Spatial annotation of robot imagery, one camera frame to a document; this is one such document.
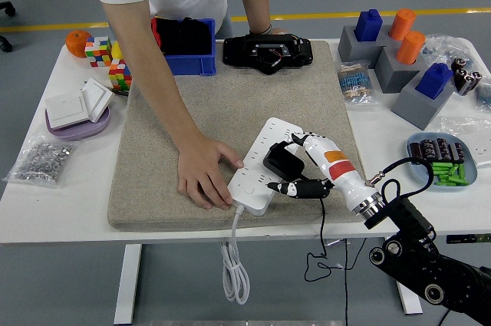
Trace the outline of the person's right hand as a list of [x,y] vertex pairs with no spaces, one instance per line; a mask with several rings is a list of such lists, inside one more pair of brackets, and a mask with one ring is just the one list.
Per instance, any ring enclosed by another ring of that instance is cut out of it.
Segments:
[[177,144],[178,191],[188,196],[198,207],[227,210],[232,205],[232,195],[219,170],[224,158],[235,168],[243,167],[240,155],[230,146],[206,137],[197,131]]

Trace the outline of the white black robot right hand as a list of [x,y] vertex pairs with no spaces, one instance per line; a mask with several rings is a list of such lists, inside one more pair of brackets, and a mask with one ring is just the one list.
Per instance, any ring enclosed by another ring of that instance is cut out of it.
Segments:
[[[305,148],[310,160],[324,175],[323,179],[307,179],[302,175],[304,163],[286,150],[293,143]],[[268,183],[267,187],[283,195],[296,199],[323,199],[335,189],[343,194],[349,211],[365,218],[384,206],[377,189],[362,179],[351,161],[327,137],[293,133],[286,141],[270,147],[263,165],[283,180]]]

